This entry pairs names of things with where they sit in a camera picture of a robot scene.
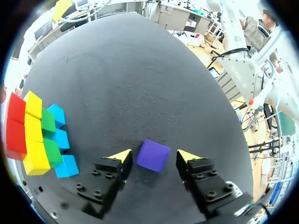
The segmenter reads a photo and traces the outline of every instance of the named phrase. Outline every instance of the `green object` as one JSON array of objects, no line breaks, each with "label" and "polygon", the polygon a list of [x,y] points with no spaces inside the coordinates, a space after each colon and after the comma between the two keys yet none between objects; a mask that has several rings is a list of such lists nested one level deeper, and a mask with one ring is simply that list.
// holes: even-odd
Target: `green object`
[{"label": "green object", "polygon": [[295,134],[295,122],[289,116],[283,112],[280,112],[278,114],[278,119],[282,136]]},{"label": "green object", "polygon": [[46,154],[47,154],[48,161],[49,161],[51,168],[54,168],[63,162],[63,159],[60,154],[58,144],[56,141],[44,138],[43,144],[45,146]]},{"label": "green object", "polygon": [[49,137],[55,134],[55,116],[50,111],[42,108],[42,133],[43,137]]}]

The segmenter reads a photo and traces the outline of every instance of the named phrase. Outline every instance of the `purple cube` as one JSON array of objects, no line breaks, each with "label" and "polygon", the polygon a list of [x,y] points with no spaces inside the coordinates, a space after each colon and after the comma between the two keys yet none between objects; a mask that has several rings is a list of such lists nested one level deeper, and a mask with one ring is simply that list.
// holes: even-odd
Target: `purple cube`
[{"label": "purple cube", "polygon": [[137,164],[147,169],[161,172],[166,163],[169,152],[170,148],[146,139],[138,154]]}]

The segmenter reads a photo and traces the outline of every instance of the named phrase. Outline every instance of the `colored block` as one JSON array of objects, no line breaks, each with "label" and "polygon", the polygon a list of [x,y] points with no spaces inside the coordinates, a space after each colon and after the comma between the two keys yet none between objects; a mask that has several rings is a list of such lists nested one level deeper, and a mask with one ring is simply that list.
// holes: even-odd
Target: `colored block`
[{"label": "colored block", "polygon": [[170,148],[146,139],[137,157],[139,166],[161,172],[164,167]]},{"label": "colored block", "polygon": [[42,118],[42,99],[29,91],[24,100],[26,102],[25,112],[40,120]]},{"label": "colored block", "polygon": [[55,167],[58,178],[70,177],[79,173],[75,157],[73,155],[62,155],[63,162]]},{"label": "colored block", "polygon": [[109,159],[117,159],[117,160],[121,160],[121,162],[123,163],[126,159],[126,157],[129,155],[129,153],[131,152],[132,150],[131,149],[127,149],[123,152],[120,152],[118,154],[115,154],[115,155],[111,155],[109,156],[108,158]]},{"label": "colored block", "polygon": [[4,128],[6,156],[14,160],[23,160],[27,153],[24,126],[11,118],[6,118]]},{"label": "colored block", "polygon": [[43,175],[50,170],[43,143],[26,139],[27,155],[23,160],[27,175]]},{"label": "colored block", "polygon": [[57,142],[61,152],[70,148],[69,141],[67,139],[67,133],[64,130],[56,128],[55,134],[50,136],[49,139]]},{"label": "colored block", "polygon": [[53,104],[48,108],[48,111],[53,113],[55,116],[56,128],[61,128],[63,125],[65,125],[64,110],[60,106]]},{"label": "colored block", "polygon": [[7,116],[20,124],[24,124],[26,103],[13,92],[7,103]]},{"label": "colored block", "polygon": [[63,162],[57,142],[44,138],[43,145],[51,168],[56,167]]},{"label": "colored block", "polygon": [[54,114],[45,108],[42,108],[41,123],[43,136],[51,136],[56,132]]},{"label": "colored block", "polygon": [[192,159],[202,159],[202,157],[199,157],[199,156],[196,156],[196,155],[193,155],[191,153],[188,153],[186,151],[183,151],[181,149],[178,150],[178,152],[181,154],[182,158],[184,159],[185,163],[188,162],[188,160],[192,160]]},{"label": "colored block", "polygon": [[41,121],[29,114],[25,114],[25,137],[26,139],[43,142]]}]

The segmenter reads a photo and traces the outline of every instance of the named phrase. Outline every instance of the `person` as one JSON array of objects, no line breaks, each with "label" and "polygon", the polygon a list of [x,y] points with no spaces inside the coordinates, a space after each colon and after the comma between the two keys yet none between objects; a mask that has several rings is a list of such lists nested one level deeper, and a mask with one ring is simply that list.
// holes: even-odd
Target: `person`
[{"label": "person", "polygon": [[[260,51],[271,38],[273,29],[279,26],[279,23],[269,10],[263,10],[263,18],[255,19],[248,16],[246,20],[240,20],[242,29],[244,30],[244,36],[246,45],[249,49],[254,48]],[[278,62],[277,49],[270,55],[270,61],[273,63],[274,68],[278,73],[283,71],[283,68]]]}]

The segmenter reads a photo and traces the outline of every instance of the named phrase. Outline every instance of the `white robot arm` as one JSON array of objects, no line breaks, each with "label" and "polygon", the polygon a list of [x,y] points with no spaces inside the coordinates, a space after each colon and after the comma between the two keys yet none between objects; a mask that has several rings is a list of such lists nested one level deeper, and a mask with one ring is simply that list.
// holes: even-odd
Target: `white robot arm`
[{"label": "white robot arm", "polygon": [[[222,12],[221,24],[226,40],[226,50],[246,48],[243,29],[237,16],[238,8],[234,1],[208,0],[208,4],[211,11]],[[238,89],[240,94],[228,97],[228,88],[225,87],[228,86],[227,83],[221,84],[229,101],[242,95],[248,107],[253,110],[268,103],[298,123],[299,97],[295,90],[297,85],[292,83],[293,80],[288,73],[278,74],[275,69],[272,69],[272,75],[265,77],[261,70],[284,35],[283,30],[277,28],[262,50],[251,58],[245,51],[218,58],[217,61],[225,72],[217,78],[217,81],[219,82],[228,75],[228,81],[233,82],[230,86]]]}]

